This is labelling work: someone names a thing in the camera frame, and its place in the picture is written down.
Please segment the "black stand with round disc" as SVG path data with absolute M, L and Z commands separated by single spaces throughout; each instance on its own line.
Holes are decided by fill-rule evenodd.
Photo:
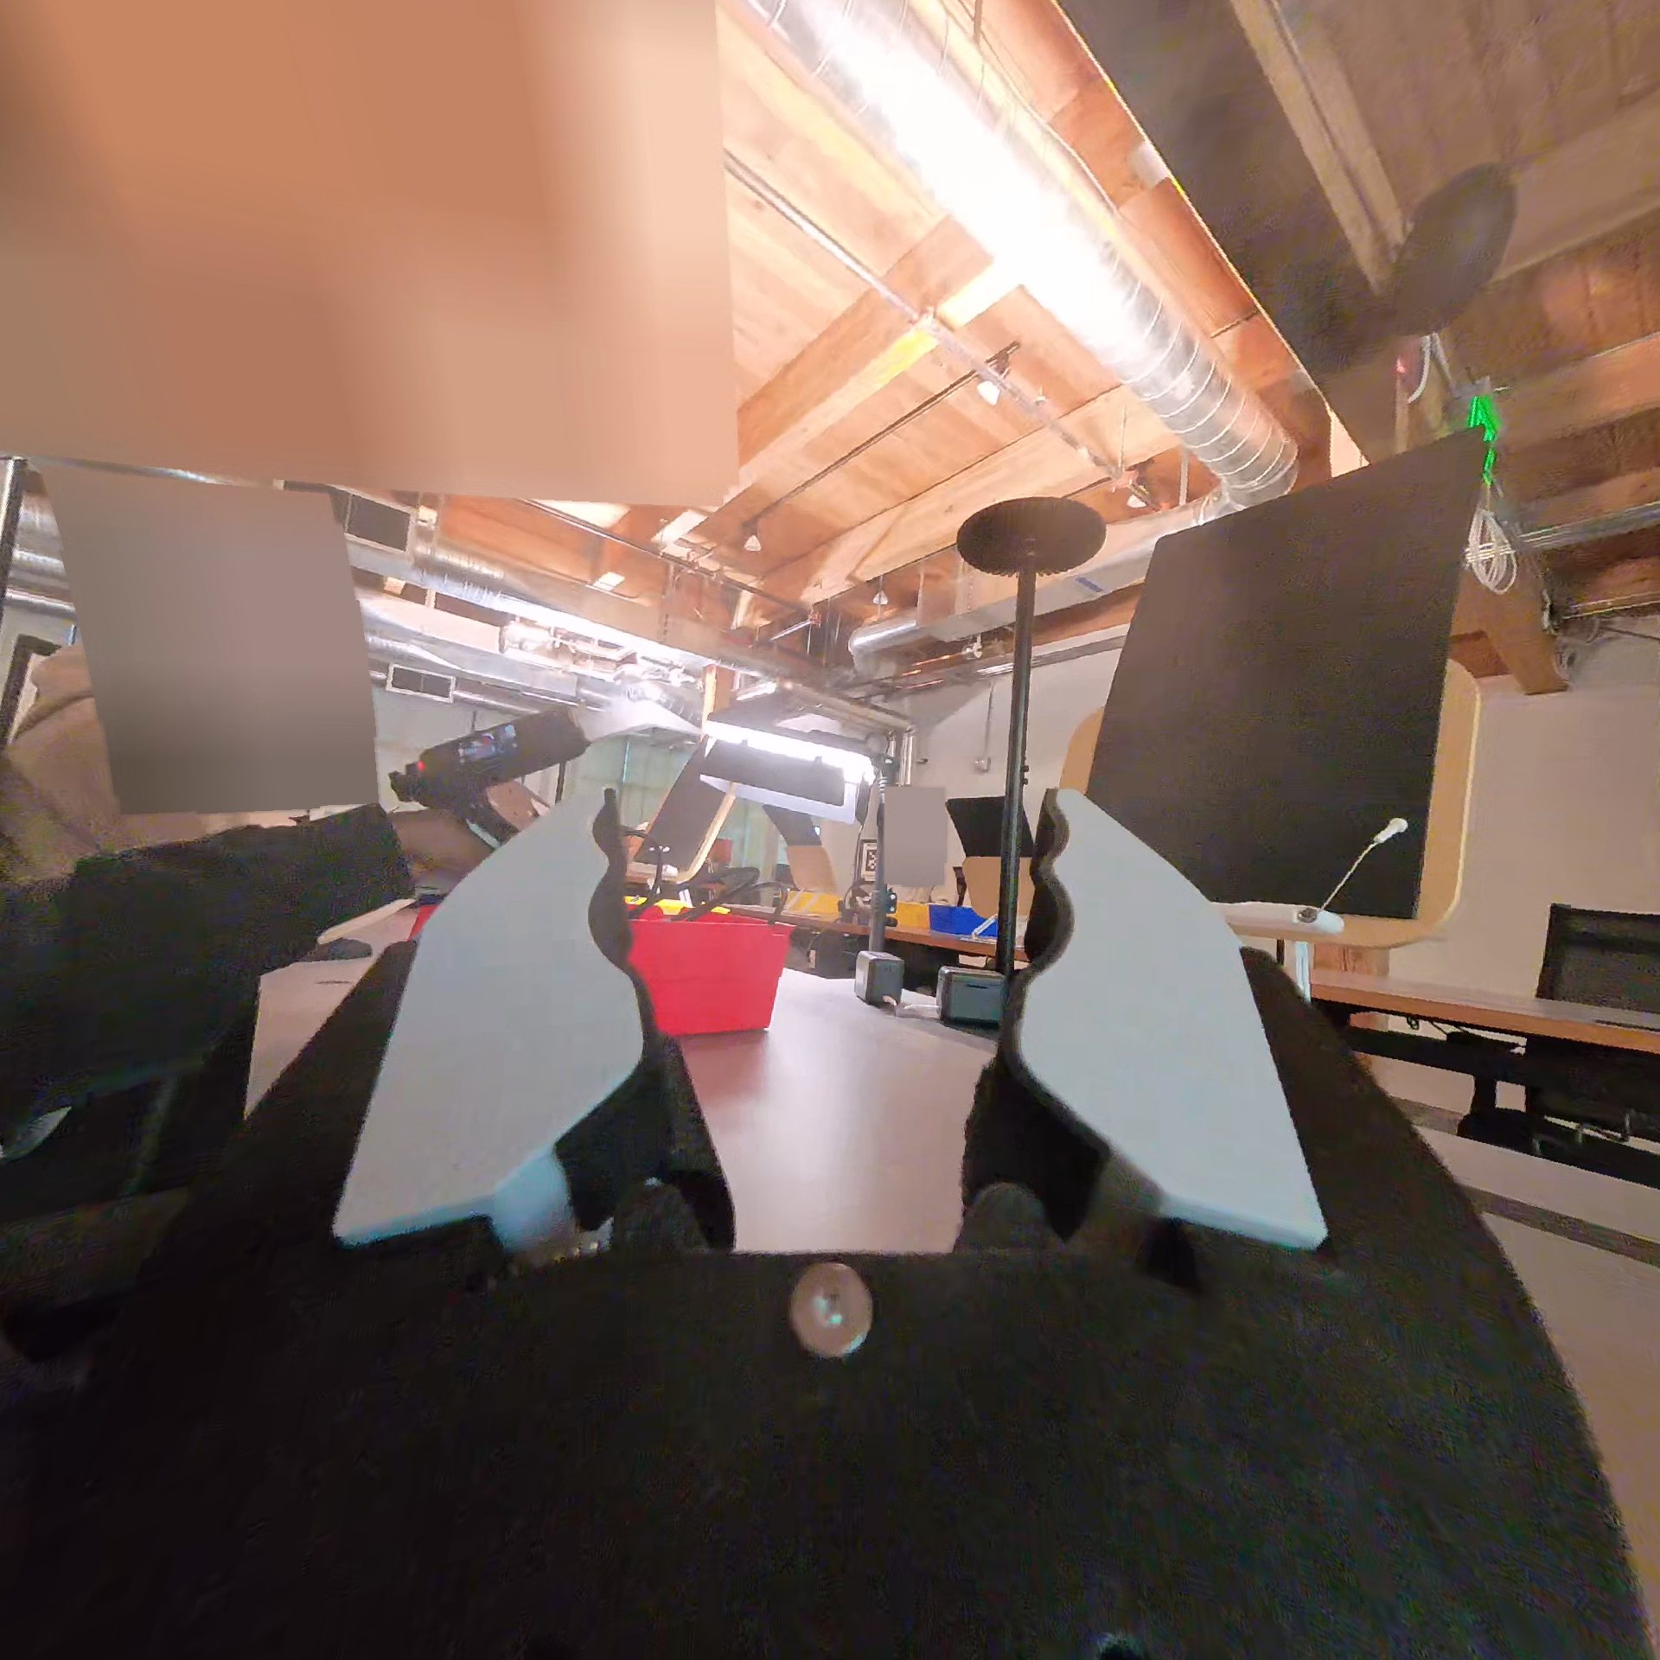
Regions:
M 1017 972 L 1022 816 L 1026 789 L 1026 709 L 1034 634 L 1034 589 L 1040 577 L 1067 573 L 1090 562 L 1106 538 L 1103 519 L 1075 500 L 1019 497 L 972 514 L 955 538 L 966 569 L 1012 577 L 1012 649 L 1007 687 L 1006 804 L 999 838 L 996 975 Z

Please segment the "silver ventilation duct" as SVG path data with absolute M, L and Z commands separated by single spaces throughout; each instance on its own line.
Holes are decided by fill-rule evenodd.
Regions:
M 855 131 L 1204 461 L 1233 508 L 1299 447 L 1151 275 L 1099 183 L 943 4 L 735 4 Z

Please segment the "black office chair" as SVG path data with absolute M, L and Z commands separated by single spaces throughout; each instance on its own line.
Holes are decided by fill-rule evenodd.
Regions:
M 1553 904 L 1534 997 L 1658 1016 L 1658 915 Z M 1523 1108 L 1617 1138 L 1658 1142 L 1658 1054 L 1594 1043 L 1529 1040 L 1550 1080 L 1572 1090 L 1526 1090 Z

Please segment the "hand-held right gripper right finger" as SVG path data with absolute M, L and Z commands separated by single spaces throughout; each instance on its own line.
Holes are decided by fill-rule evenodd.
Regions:
M 1040 811 L 1026 967 L 965 1126 L 965 1213 L 989 1190 L 1063 1240 L 1103 1213 L 1328 1240 L 1233 930 L 1074 789 Z

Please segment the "white gooseneck microphone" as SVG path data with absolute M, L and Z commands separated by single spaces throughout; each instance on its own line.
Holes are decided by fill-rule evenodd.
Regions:
M 1362 864 L 1385 843 L 1396 839 L 1409 830 L 1408 819 L 1389 819 L 1385 826 L 1362 847 L 1362 854 L 1351 861 L 1351 866 L 1340 874 L 1334 889 L 1313 908 L 1296 911 L 1296 925 L 1317 925 L 1319 915 L 1328 915 L 1334 899 L 1345 891 L 1345 885 L 1357 874 Z

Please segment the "person's left hand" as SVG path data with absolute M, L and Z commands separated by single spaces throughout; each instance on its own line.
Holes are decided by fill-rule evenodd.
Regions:
M 386 823 L 398 843 L 411 899 L 442 899 L 474 872 L 503 839 L 445 811 L 398 811 Z

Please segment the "person's left forearm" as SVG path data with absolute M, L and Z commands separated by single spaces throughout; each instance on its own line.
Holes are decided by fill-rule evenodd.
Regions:
M 396 819 L 377 804 L 4 884 L 3 1131 L 212 1048 L 265 972 L 411 891 Z

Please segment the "large black panel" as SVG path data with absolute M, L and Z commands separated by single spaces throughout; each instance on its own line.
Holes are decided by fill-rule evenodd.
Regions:
M 1084 785 L 1212 902 L 1408 921 L 1487 434 L 1156 540 Z

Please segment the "wooden desk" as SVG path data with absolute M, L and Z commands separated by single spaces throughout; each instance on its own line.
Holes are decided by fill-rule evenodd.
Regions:
M 1313 978 L 1313 999 L 1351 1014 L 1385 1014 L 1391 1020 L 1472 1028 L 1526 1040 L 1568 1040 L 1588 1048 L 1658 1054 L 1658 1014 L 1633 1009 L 1463 991 L 1345 970 L 1317 972 Z

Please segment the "rounded plywood partition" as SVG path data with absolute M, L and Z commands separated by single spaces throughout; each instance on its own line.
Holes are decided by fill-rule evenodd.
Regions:
M 1106 706 L 1059 773 L 1186 877 L 1238 934 L 1398 948 L 1434 934 L 1461 889 L 1480 695 L 1446 654 L 1446 614 L 1405 620 L 1357 654 L 1340 630 L 1300 645 L 1262 603 L 1213 611 L 1193 675 L 1173 627 L 1139 614 Z M 1385 826 L 1319 915 L 1317 904 Z

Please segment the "softbox studio light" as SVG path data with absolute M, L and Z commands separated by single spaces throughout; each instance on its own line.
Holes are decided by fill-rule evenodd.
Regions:
M 836 823 L 858 823 L 874 789 L 871 760 L 863 756 L 813 744 L 777 751 L 734 737 L 711 740 L 697 773 L 735 800 Z

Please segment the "black round ceiling fixture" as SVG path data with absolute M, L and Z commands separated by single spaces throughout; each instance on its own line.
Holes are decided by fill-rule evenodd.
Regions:
M 1423 338 L 1457 322 L 1499 273 L 1512 222 L 1516 184 L 1499 164 L 1478 164 L 1434 188 L 1389 267 L 1389 334 Z

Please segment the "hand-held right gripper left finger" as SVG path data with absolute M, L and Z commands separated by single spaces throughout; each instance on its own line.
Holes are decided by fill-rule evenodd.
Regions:
M 711 1251 L 734 1196 L 684 1056 L 631 963 L 610 790 L 570 797 L 495 851 L 412 942 L 333 1209 L 351 1251 L 485 1222 L 534 1256 L 670 1187 Z

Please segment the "red plastic bin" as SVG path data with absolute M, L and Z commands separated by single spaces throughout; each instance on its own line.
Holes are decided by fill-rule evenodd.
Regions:
M 788 955 L 788 930 L 735 915 L 665 921 L 627 904 L 551 899 L 513 911 L 462 893 L 428 908 L 408 946 L 398 1028 L 435 1020 L 469 1040 L 500 1035 L 513 1052 L 553 1054 L 585 1029 L 636 1056 L 648 1032 L 735 1035 L 765 1029 Z

